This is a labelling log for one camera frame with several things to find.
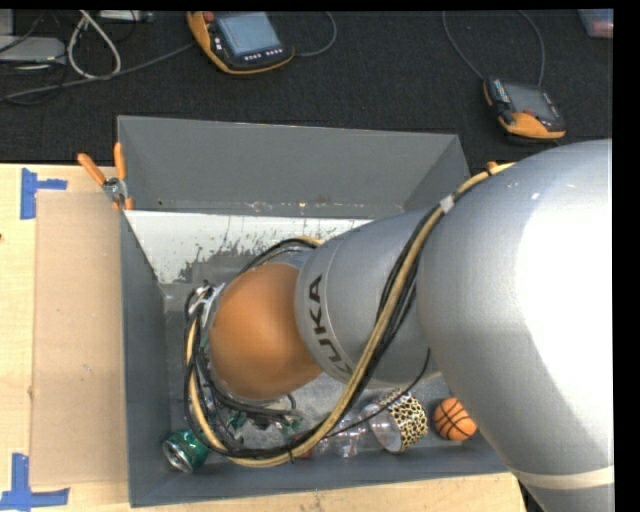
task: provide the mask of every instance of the gray bin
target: gray bin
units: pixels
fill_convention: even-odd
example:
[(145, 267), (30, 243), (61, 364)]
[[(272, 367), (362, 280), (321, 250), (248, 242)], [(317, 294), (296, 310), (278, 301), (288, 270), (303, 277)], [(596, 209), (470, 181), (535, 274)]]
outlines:
[[(418, 444), (402, 455), (366, 452), (348, 460), (323, 456), (274, 468), (246, 468), (214, 458), (194, 474), (174, 469), (161, 450), (171, 432), (186, 427), (186, 294), (203, 278), (231, 278), (270, 241), (263, 238), (239, 250), (238, 243), (225, 240), (202, 252), (201, 242), (213, 237), (207, 238), (189, 219), (198, 218), (200, 226), (202, 215), (211, 216), (212, 222), (221, 216), (278, 217), (292, 224), (323, 219), (323, 225), (330, 226), (344, 219), (371, 221), (430, 208), (469, 176), (457, 135), (122, 116), (118, 140), (135, 214), (148, 213), (147, 224), (155, 226), (152, 235), (141, 235), (132, 224), (135, 215), (121, 216), (132, 506), (506, 471), (481, 433), (464, 443)], [(181, 223), (169, 222), (176, 216)], [(180, 233), (171, 231), (176, 225)], [(274, 233), (275, 243), (278, 231)], [(194, 253), (184, 252), (184, 245), (191, 234), (201, 240), (192, 240), (198, 251), (190, 261), (185, 254)], [(154, 248), (165, 256), (157, 256)], [(163, 258), (175, 260), (173, 273), (159, 273)], [(184, 265), (175, 272), (179, 264)], [(436, 394), (446, 394), (446, 383), (439, 386)]]

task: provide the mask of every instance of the black carpet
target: black carpet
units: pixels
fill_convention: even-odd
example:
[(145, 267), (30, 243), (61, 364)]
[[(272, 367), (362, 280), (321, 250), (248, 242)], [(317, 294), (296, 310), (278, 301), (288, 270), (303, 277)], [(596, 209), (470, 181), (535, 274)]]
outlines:
[[(16, 34), (40, 10), (15, 10)], [(560, 144), (612, 136), (613, 39), (590, 37), (576, 9), (525, 11), (544, 41), (542, 86), (567, 124)], [(440, 11), (331, 12), (333, 46), (266, 73), (225, 74), (198, 46), (108, 81), (15, 93), (77, 81), (69, 66), (24, 72), (0, 67), (0, 161), (75, 163), (87, 152), (111, 165), (121, 114), (370, 130), (454, 133), (472, 172), (488, 161), (517, 161), (549, 144), (505, 137), (481, 80), (447, 39)], [(185, 12), (155, 11), (151, 23), (96, 17), (131, 69), (194, 42)], [(33, 35), (65, 43), (78, 11), (51, 10)], [(535, 84), (542, 63), (536, 32), (518, 11), (450, 11), (449, 31), (482, 75)], [(332, 24), (323, 12), (275, 13), (283, 41), (301, 52), (323, 47)], [(93, 74), (107, 74), (112, 56), (92, 29), (75, 50)]]

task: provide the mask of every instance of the orange handheld device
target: orange handheld device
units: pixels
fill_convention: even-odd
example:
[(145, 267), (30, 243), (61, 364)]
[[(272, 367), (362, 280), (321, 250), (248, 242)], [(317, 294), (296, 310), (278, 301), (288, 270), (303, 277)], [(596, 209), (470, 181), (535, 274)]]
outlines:
[(483, 85), (487, 102), (509, 135), (530, 142), (548, 142), (567, 133), (557, 106), (539, 86), (496, 77), (485, 80)]
[(187, 23), (204, 53), (225, 73), (269, 71), (294, 56), (266, 12), (189, 11)]

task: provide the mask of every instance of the green can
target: green can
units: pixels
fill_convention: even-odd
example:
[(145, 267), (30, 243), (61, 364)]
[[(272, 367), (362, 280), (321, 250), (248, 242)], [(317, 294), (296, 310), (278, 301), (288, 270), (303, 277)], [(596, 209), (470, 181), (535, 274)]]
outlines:
[(173, 432), (162, 443), (162, 451), (173, 467), (185, 473), (193, 473), (202, 466), (210, 452), (191, 430)]

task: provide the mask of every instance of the orange basketball toy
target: orange basketball toy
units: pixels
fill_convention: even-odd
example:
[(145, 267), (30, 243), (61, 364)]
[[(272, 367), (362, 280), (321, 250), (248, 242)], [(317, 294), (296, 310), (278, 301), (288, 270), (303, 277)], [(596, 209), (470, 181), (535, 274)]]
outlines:
[(464, 441), (478, 429), (457, 398), (445, 398), (433, 412), (433, 424), (444, 439)]

